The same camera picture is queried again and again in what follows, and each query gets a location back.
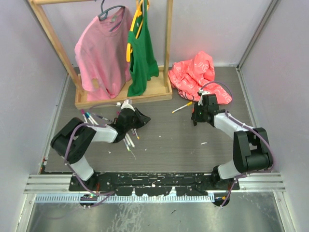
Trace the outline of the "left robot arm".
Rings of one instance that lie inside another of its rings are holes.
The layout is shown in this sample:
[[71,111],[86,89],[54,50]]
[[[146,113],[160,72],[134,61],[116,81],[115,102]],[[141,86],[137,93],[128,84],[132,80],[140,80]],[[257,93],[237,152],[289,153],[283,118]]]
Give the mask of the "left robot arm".
[[139,129],[150,120],[150,117],[137,108],[120,110],[118,117],[107,125],[90,125],[74,117],[52,138],[50,146],[80,178],[80,187],[85,191],[92,191],[97,185],[97,180],[93,177],[94,169],[85,158],[90,144],[118,143],[125,139],[130,130]]

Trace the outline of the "yellow capped white pen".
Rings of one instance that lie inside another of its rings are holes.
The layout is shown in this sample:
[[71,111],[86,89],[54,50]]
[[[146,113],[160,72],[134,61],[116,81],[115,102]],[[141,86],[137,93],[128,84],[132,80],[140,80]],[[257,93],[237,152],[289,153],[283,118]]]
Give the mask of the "yellow capped white pen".
[[186,107],[188,107],[188,106],[190,106],[190,105],[192,105],[192,104],[193,104],[193,102],[191,101],[191,102],[189,102],[189,103],[187,103],[187,104],[185,104],[185,105],[183,105],[183,106],[181,106],[181,107],[179,107],[179,108],[173,110],[171,113],[174,114],[175,112],[177,112],[177,111],[179,111],[179,110],[182,110],[182,109],[184,109],[184,108],[186,108]]

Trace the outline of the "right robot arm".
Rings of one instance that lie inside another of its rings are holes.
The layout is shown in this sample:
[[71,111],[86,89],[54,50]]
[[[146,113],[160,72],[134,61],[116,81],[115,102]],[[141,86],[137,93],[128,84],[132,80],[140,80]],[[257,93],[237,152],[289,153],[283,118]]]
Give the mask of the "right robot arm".
[[203,91],[199,95],[200,99],[194,103],[191,116],[194,126],[208,123],[233,140],[232,160],[213,168],[212,186],[216,190],[223,190],[232,178],[272,168],[273,156],[266,130],[248,126],[227,110],[220,109],[215,94]]

